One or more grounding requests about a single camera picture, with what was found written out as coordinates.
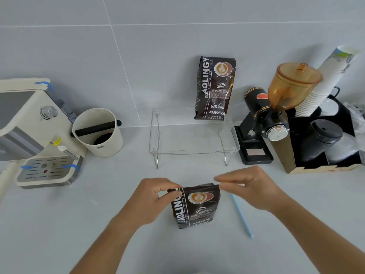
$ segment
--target hand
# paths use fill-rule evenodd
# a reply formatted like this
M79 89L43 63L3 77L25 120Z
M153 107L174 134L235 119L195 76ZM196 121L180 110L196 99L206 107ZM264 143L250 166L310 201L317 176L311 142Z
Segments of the hand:
M220 189L244 198L260 210L273 212L290 198L259 166L228 172L214 179L221 182Z
M136 230L152 223L167 205L181 195L180 191L171 191L159 198L157 193L179 187L182 186L167 178L143 179L115 219Z

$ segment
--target red oval label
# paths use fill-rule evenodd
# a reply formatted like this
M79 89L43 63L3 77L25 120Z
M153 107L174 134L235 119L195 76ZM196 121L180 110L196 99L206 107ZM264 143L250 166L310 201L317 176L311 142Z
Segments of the red oval label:
M258 98L258 99L267 99L267 94L266 93L260 93L259 95L256 96L256 98Z

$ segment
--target stack of paper cups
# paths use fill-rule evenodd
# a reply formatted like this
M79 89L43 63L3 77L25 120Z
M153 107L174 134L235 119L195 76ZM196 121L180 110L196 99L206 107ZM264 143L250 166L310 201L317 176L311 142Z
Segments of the stack of paper cups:
M357 49L338 46L318 68L318 71L323 75L323 81L312 90L302 103L295 107L295 116L310 116L330 95L332 89L345 74L358 53L359 50Z

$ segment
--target clear plastic lid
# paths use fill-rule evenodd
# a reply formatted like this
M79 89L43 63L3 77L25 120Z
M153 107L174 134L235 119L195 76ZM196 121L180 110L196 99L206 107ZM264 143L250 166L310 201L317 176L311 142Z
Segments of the clear plastic lid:
M277 73L285 79L298 84L317 84L322 81L322 74L306 63L286 62L277 67Z

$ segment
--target transparent rack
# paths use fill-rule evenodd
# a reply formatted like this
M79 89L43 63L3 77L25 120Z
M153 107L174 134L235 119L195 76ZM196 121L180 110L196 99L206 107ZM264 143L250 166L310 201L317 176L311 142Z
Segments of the transparent rack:
M223 153L227 166L240 149L234 125L227 115L223 121L194 120L196 124L164 125L162 118L153 108L149 152L156 169L160 156L188 154Z

